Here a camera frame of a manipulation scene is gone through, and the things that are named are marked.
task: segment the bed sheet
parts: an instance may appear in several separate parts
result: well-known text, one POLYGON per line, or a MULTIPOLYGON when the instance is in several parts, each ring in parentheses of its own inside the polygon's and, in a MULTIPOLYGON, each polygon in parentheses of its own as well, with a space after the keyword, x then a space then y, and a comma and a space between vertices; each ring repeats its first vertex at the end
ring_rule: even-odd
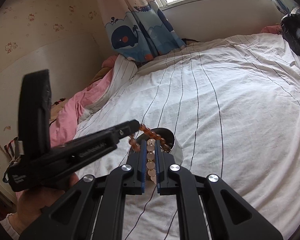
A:
MULTIPOLYGON (((300 224, 300 57, 281 35, 195 43, 140 68, 75 138, 137 119, 172 130, 193 174, 222 177, 288 239, 300 224)), ((125 163, 128 139, 78 171, 125 163)), ((176 240, 175 197, 127 196, 123 239, 176 240)))

